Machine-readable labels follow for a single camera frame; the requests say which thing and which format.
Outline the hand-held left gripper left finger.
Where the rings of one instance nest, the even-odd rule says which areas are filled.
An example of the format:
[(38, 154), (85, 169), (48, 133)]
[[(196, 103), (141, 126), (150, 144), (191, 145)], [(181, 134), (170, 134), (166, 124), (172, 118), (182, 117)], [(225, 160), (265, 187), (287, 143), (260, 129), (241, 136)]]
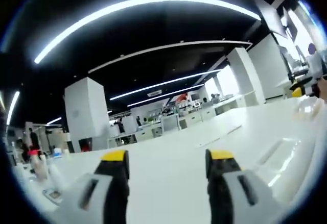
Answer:
[(94, 173), (87, 173), (64, 191), (58, 223), (126, 223), (129, 152), (106, 153)]

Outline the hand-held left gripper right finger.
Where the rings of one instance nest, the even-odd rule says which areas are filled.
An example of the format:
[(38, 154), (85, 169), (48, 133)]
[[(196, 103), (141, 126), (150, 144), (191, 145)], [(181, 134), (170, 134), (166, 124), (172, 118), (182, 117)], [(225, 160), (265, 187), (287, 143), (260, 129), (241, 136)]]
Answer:
[(271, 223), (272, 190), (251, 170), (242, 170), (229, 151), (205, 151), (211, 223)]

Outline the person's right hand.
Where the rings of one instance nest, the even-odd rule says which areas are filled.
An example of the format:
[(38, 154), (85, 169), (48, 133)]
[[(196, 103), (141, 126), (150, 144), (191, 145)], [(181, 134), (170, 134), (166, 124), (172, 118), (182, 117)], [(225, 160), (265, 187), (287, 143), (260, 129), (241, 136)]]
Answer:
[(324, 101), (327, 100), (327, 80), (321, 78), (317, 82), (317, 87), (319, 89), (319, 97)]

